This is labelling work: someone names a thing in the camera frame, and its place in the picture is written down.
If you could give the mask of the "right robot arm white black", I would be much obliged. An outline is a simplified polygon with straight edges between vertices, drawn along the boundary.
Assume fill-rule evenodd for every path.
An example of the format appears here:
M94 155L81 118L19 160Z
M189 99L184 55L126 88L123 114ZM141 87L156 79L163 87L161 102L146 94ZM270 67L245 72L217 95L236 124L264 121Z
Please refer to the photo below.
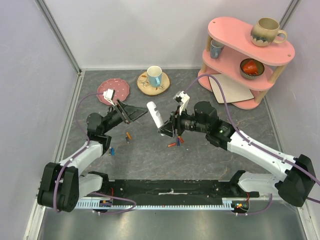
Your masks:
M194 113L173 111L158 132L169 137L180 136L184 131L204 133L213 146L238 154L256 163L268 174L241 171L229 184L235 197L245 192L277 194L287 203L302 207L316 183L312 160L304 154L292 156L270 148L246 135L232 124L219 119L217 110L208 101L194 106Z

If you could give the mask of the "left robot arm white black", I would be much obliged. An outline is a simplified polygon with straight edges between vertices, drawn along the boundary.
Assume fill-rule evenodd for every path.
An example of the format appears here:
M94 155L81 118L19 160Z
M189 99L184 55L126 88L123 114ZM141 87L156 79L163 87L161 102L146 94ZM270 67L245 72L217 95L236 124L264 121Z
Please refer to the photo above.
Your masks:
M55 209L57 212L71 212L80 198L92 192L99 197L110 191L108 175L104 173L82 172L110 148L111 136L107 132L121 123L130 124L148 113L146 107L128 105L120 100L102 116L91 113L87 119L87 140L84 145L66 159L49 162L43 170L37 203Z

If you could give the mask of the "white remote control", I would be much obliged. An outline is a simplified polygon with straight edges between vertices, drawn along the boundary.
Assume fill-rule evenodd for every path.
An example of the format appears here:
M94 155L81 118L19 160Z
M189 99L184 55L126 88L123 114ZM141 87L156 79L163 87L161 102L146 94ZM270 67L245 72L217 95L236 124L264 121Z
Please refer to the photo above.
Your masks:
M157 127L157 129L159 129L160 127L162 127L164 125L164 121L163 118L159 112L159 110L157 109L156 104L153 101L149 101L147 104L147 109Z

